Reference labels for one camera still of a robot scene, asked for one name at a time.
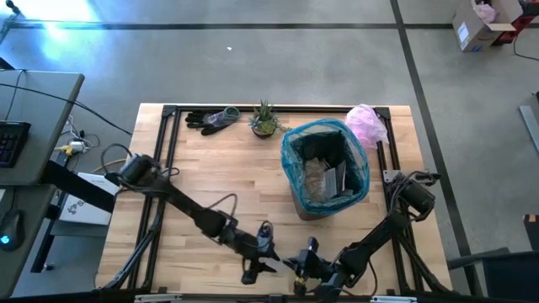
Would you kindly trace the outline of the cardboard box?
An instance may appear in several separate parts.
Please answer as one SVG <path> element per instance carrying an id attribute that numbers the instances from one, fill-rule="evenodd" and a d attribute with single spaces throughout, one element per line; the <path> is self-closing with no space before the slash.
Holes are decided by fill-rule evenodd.
<path id="1" fill-rule="evenodd" d="M 494 11 L 487 22 L 480 15 L 481 3 Z M 452 19 L 452 27 L 462 52 L 489 48 L 504 32 L 514 33 L 513 22 L 522 15 L 519 0 L 462 0 Z"/>

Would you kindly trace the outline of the crumpled kraft paper sheet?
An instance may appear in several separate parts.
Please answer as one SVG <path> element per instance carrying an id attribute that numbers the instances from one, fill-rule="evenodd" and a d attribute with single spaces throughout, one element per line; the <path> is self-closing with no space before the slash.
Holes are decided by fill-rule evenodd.
<path id="1" fill-rule="evenodd" d="M 305 163 L 305 187 L 310 199 L 316 203 L 325 200 L 325 163 L 314 157 Z"/>

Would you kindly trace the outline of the teal plastic trash bag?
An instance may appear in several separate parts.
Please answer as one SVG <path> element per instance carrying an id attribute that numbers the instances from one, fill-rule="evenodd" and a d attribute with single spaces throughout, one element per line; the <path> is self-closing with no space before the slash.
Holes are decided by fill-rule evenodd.
<path id="1" fill-rule="evenodd" d="M 313 202 L 305 187 L 305 163 L 318 158 L 326 169 L 346 161 L 345 190 L 322 203 Z M 322 119 L 300 125 L 282 138 L 281 166 L 302 208 L 314 215 L 335 215 L 369 193 L 371 172 L 366 151 L 344 122 Z"/>

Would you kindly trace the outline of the small pink plastic bag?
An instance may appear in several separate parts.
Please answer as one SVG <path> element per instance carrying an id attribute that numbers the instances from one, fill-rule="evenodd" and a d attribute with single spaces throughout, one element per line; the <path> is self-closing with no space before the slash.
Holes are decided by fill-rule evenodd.
<path id="1" fill-rule="evenodd" d="M 497 12 L 490 2 L 476 3 L 474 11 L 485 24 L 493 23 L 497 16 Z"/>

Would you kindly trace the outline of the dark grey trash bin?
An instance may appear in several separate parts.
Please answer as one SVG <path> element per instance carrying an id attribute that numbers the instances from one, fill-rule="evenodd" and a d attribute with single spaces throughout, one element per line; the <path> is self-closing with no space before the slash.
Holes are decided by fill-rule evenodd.
<path id="1" fill-rule="evenodd" d="M 324 218 L 328 217 L 327 215 L 314 215 L 314 214 L 311 214 L 311 213 L 307 212 L 306 210 L 304 210 L 302 208 L 302 205 L 301 205 L 299 199 L 297 198 L 296 193 L 294 192 L 294 189 L 292 188 L 292 186 L 290 186 L 290 189 L 291 189 L 291 197 L 292 197 L 293 202 L 294 202 L 296 213 L 297 213 L 297 215 L 299 216 L 299 218 L 301 220 L 303 220 L 303 221 L 316 221 L 316 220 L 321 220 L 321 219 L 324 219 Z"/>

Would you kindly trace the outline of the silver aluminium bar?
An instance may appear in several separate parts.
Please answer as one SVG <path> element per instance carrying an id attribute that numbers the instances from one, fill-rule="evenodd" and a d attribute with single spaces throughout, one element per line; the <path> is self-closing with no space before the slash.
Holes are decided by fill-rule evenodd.
<path id="1" fill-rule="evenodd" d="M 539 124 L 530 106 L 521 105 L 519 107 L 520 115 L 524 120 L 531 141 L 539 153 Z"/>

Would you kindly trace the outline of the succulent plant in pot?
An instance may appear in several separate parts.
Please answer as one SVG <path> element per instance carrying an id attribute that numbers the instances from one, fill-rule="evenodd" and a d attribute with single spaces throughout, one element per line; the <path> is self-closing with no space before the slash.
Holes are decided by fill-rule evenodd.
<path id="1" fill-rule="evenodd" d="M 274 106 L 267 100 L 260 100 L 260 105 L 253 108 L 253 116 L 249 119 L 249 127 L 259 139 L 270 138 L 277 130 L 286 133 L 291 127 L 283 126 Z"/>

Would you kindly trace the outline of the black computer mouse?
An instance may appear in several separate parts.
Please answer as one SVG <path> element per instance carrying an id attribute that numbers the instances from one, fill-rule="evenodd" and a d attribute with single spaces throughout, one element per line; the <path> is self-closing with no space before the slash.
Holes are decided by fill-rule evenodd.
<path id="1" fill-rule="evenodd" d="M 0 250 L 12 252 L 24 241 L 24 212 L 10 210 L 0 222 Z"/>

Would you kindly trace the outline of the white printed box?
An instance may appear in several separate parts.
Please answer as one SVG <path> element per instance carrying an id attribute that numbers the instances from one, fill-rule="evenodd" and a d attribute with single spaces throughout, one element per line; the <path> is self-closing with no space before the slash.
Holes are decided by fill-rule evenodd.
<path id="1" fill-rule="evenodd" d="M 109 194 L 114 195 L 119 191 L 119 187 L 107 180 L 104 175 L 94 173 L 78 173 L 77 175 Z M 71 223 L 107 226 L 110 222 L 110 218 L 110 212 L 101 210 L 100 208 L 90 205 L 84 200 L 69 194 L 63 205 L 59 220 Z"/>

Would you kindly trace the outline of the grey desk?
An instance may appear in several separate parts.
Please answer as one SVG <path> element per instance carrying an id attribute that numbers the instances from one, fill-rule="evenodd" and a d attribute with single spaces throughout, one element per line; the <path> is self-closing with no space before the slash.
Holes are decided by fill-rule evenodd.
<path id="1" fill-rule="evenodd" d="M 83 81 L 83 74 L 73 72 L 0 72 L 0 120 L 31 124 L 15 166 L 0 168 L 0 220 L 9 209 L 24 212 L 22 245 L 12 252 L 0 250 L 0 299 L 13 293 L 55 192 L 38 182 Z"/>

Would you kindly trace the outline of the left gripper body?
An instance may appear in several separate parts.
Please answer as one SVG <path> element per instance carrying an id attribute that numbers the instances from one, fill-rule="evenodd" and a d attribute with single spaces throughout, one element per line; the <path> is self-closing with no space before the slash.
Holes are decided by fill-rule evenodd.
<path id="1" fill-rule="evenodd" d="M 231 240 L 231 249 L 240 254 L 246 259 L 255 260 L 264 256 L 279 257 L 275 251 L 275 247 L 268 252 L 260 252 L 258 250 L 258 241 L 256 236 L 242 230 L 235 230 Z"/>

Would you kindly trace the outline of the black work glove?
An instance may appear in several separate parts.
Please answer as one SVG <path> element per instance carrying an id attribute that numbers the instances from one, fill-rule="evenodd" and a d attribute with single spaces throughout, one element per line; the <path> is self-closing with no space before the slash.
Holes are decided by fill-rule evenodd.
<path id="1" fill-rule="evenodd" d="M 201 129 L 203 136 L 209 136 L 229 125 L 236 123 L 241 117 L 241 112 L 236 107 L 226 107 L 223 110 L 194 110 L 188 113 L 185 122 L 190 129 Z"/>

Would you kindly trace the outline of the red plastic crate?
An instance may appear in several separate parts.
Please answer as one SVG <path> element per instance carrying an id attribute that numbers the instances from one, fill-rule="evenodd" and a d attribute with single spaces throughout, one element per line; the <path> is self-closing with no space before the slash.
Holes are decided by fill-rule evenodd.
<path id="1" fill-rule="evenodd" d="M 515 31 L 503 32 L 492 46 L 514 43 L 520 32 L 527 28 L 536 16 L 539 16 L 539 0 L 519 0 L 519 4 L 522 14 L 512 22 Z"/>

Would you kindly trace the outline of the dark office chair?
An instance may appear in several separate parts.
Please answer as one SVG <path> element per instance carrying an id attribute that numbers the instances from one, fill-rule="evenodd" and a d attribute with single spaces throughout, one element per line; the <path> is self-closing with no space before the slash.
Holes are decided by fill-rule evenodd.
<path id="1" fill-rule="evenodd" d="M 447 267 L 464 268 L 472 295 L 539 303 L 539 251 L 502 247 L 450 259 Z"/>

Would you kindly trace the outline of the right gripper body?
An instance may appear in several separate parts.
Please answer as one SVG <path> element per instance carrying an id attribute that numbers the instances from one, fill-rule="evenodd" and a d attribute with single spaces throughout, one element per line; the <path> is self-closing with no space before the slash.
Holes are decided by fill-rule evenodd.
<path id="1" fill-rule="evenodd" d="M 303 249 L 295 257 L 295 273 L 303 279 L 329 279 L 334 272 L 329 261 L 318 256 L 316 251 Z"/>

